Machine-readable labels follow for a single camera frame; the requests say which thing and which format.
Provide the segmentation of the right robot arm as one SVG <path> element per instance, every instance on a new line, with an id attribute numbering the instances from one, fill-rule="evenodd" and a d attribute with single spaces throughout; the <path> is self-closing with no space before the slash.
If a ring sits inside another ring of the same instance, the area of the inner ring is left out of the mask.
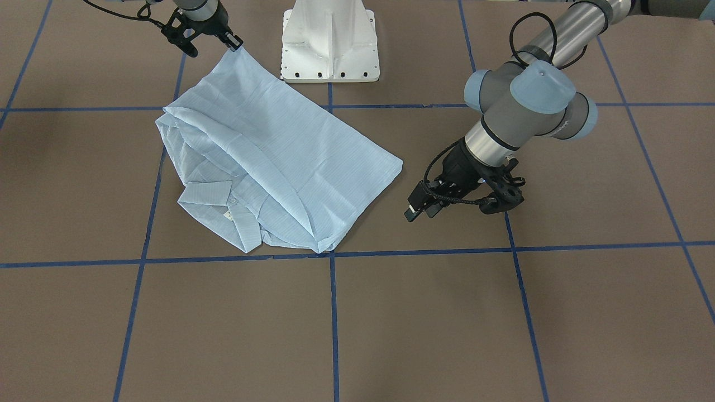
<path id="1" fill-rule="evenodd" d="M 220 1 L 174 1 L 175 9 L 165 23 L 151 16 L 151 7 L 159 1 L 143 1 L 135 15 L 122 15 L 109 8 L 85 1 L 90 7 L 123 20 L 150 23 L 159 29 L 168 43 L 173 44 L 188 57 L 197 57 L 193 40 L 201 35 L 218 38 L 230 51 L 237 51 L 244 41 L 231 30 L 229 16 Z"/>

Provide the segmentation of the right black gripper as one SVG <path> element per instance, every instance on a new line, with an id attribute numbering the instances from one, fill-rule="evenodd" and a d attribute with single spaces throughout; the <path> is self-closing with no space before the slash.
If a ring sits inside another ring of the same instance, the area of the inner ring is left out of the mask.
<path id="1" fill-rule="evenodd" d="M 204 4 L 190 10 L 192 30 L 200 34 L 217 36 L 230 51 L 237 51 L 244 41 L 230 30 L 228 21 L 227 11 L 222 4 Z"/>

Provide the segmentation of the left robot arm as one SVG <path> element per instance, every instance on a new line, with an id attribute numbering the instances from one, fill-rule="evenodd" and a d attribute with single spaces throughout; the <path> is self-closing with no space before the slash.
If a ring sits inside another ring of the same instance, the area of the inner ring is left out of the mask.
<path id="1" fill-rule="evenodd" d="M 669 16 L 713 20 L 712 1 L 576 1 L 549 26 L 517 49 L 495 70 L 478 70 L 465 84 L 465 104 L 480 120 L 465 137 L 437 155 L 442 171 L 424 175 L 408 198 L 406 220 L 436 216 L 450 204 L 475 204 L 483 214 L 507 212 L 523 203 L 525 180 L 512 175 L 514 157 L 530 139 L 575 140 L 598 119 L 595 102 L 575 89 L 564 73 L 588 44 L 628 16 Z"/>

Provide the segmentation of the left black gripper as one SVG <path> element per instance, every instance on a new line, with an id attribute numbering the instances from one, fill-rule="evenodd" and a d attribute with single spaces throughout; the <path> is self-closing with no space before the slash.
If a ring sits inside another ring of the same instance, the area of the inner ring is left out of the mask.
<path id="1" fill-rule="evenodd" d="M 477 190 L 481 185 L 487 185 L 479 171 L 479 168 L 485 164 L 473 157 L 465 140 L 458 140 L 445 152 L 447 156 L 442 160 L 442 173 L 436 178 L 440 185 L 433 191 L 442 198 L 457 199 L 458 203 L 462 204 L 477 204 L 477 206 L 486 204 L 487 196 L 473 200 L 466 198 L 467 194 Z M 442 209 L 452 205 L 447 201 L 439 201 L 427 190 L 429 186 L 422 180 L 409 195 L 408 209 L 404 211 L 404 217 L 408 222 L 414 222 L 422 213 L 426 213 L 429 218 L 435 217 Z"/>

